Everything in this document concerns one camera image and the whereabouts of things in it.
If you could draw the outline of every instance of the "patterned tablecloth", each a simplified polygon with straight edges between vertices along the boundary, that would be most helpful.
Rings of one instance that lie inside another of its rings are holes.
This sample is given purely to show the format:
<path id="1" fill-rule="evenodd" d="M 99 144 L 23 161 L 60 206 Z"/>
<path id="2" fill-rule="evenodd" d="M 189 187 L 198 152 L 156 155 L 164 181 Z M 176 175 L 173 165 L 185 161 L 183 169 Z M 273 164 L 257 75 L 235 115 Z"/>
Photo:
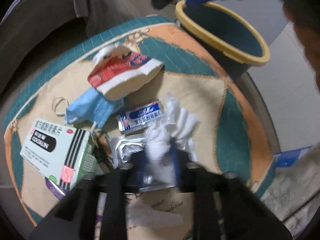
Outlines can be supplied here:
<path id="1" fill-rule="evenodd" d="M 131 50 L 164 62 L 161 72 L 137 92 L 126 106 L 139 106 L 154 99 L 163 105 L 167 92 L 200 120 L 193 134 L 198 160 L 209 171 L 235 171 L 261 197 L 274 176 L 272 153 L 263 127 L 249 103 L 223 68 L 188 34 L 161 16 L 132 20 L 100 33 L 62 55 L 21 93 L 5 118 L 6 159 L 21 204 L 36 225 L 57 203 L 43 176 L 20 156 L 21 145 L 36 117 L 65 124 L 51 111 L 52 100 L 63 96 L 69 102 L 90 85 L 87 76 L 92 58 L 108 44 L 120 42 Z M 119 136 L 112 116 L 103 128 Z M 183 225 L 132 228 L 131 239 L 186 239 L 191 236 L 192 198 L 175 189 L 144 193 L 141 199 L 157 210 L 179 213 Z"/>

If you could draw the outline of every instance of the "torn paper packaging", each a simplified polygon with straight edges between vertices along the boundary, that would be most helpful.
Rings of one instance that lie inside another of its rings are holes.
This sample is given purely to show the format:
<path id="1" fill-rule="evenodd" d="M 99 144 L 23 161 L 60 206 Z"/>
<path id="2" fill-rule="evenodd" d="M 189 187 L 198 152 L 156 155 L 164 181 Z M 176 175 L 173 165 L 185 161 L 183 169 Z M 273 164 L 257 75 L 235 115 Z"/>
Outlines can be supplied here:
<path id="1" fill-rule="evenodd" d="M 89 83 L 107 99 L 118 100 L 138 90 L 160 71 L 163 62 L 133 52 L 118 43 L 101 49 L 93 58 Z"/>

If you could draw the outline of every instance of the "blue surgical mask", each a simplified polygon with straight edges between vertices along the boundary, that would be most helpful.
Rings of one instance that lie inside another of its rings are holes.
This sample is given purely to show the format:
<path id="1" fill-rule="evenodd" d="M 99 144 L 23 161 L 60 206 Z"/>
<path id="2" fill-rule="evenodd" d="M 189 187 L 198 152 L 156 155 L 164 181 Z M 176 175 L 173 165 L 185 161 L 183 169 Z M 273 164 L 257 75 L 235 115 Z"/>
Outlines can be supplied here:
<path id="1" fill-rule="evenodd" d="M 91 87 L 66 109 L 64 119 L 67 124 L 89 120 L 93 126 L 102 128 L 109 116 L 124 105 L 123 98 L 111 101 Z"/>

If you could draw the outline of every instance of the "wall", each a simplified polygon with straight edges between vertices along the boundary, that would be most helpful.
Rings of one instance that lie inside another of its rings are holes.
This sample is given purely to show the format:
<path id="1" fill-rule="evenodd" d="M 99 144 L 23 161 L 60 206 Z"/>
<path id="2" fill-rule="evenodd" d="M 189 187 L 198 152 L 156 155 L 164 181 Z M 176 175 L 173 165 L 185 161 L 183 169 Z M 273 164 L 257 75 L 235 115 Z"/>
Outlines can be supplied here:
<path id="1" fill-rule="evenodd" d="M 287 25 L 281 0 L 215 0 L 246 19 L 270 45 Z"/>
<path id="2" fill-rule="evenodd" d="M 320 141 L 320 95 L 291 25 L 270 46 L 271 59 L 249 70 L 273 120 L 282 151 Z"/>

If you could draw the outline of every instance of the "white tissue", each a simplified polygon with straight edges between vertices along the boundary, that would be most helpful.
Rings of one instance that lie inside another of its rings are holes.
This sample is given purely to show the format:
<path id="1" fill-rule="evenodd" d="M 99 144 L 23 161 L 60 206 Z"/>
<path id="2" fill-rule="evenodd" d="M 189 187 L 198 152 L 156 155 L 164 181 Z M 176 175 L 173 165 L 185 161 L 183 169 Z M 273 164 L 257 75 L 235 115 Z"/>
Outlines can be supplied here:
<path id="1" fill-rule="evenodd" d="M 183 219 L 178 214 L 157 211 L 139 201 L 126 207 L 127 227 L 174 227 L 182 222 Z"/>
<path id="2" fill-rule="evenodd" d="M 170 138 L 175 138 L 177 148 L 191 153 L 196 161 L 191 132 L 197 123 L 197 116 L 181 108 L 179 100 L 167 94 L 166 113 L 156 119 L 145 131 L 146 153 L 149 164 L 158 181 L 175 185 L 174 169 L 171 158 L 165 155 L 170 149 Z"/>

